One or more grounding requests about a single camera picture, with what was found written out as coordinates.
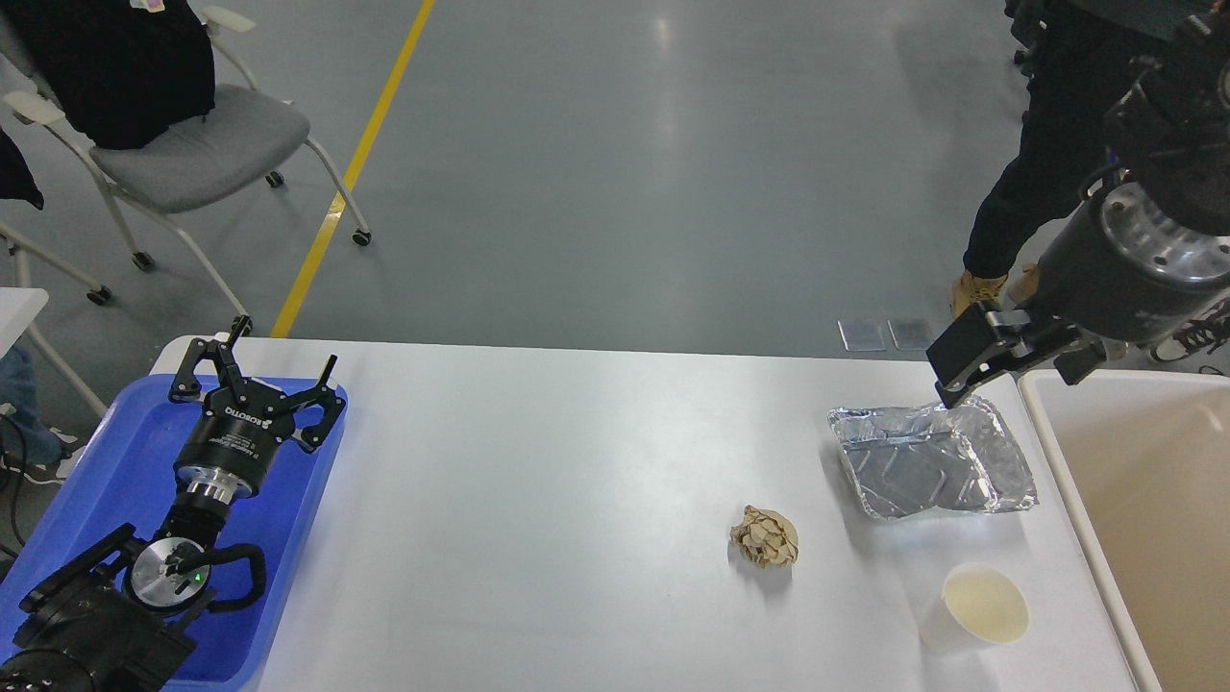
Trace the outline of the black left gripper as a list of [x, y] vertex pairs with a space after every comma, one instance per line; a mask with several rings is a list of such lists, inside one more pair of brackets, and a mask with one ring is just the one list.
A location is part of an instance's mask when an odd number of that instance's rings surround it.
[[[312, 388], [288, 395], [269, 383], [247, 383], [234, 345], [252, 329], [250, 315], [237, 315], [228, 337], [193, 338], [169, 388], [172, 403], [199, 399], [199, 417], [173, 463], [177, 490], [212, 500], [260, 495], [283, 444], [316, 454], [341, 419], [347, 402], [330, 386], [338, 356], [330, 354]], [[196, 368], [212, 363], [219, 381], [203, 393]], [[320, 408], [321, 419], [303, 428], [300, 411]]]

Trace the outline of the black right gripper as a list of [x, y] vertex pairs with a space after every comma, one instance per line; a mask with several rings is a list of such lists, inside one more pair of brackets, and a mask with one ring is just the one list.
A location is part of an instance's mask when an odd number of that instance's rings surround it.
[[1155, 345], [1224, 297], [1228, 193], [1102, 188], [1041, 254], [1038, 270], [1021, 309], [975, 304], [927, 345], [946, 408], [1046, 360], [1077, 383], [1116, 343]]

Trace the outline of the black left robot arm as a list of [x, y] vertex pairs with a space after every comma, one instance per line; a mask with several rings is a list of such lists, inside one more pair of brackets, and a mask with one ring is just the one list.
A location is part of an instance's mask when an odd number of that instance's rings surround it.
[[123, 390], [2, 581], [5, 691], [258, 683], [344, 430], [337, 358], [260, 380], [229, 334]]

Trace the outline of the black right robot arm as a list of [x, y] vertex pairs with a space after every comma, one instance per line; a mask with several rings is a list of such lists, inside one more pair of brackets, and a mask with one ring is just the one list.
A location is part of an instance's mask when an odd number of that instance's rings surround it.
[[946, 408], [1050, 360], [1080, 383], [1228, 294], [1228, 12], [1050, 1], [1018, 157], [975, 215], [954, 318], [927, 345]]

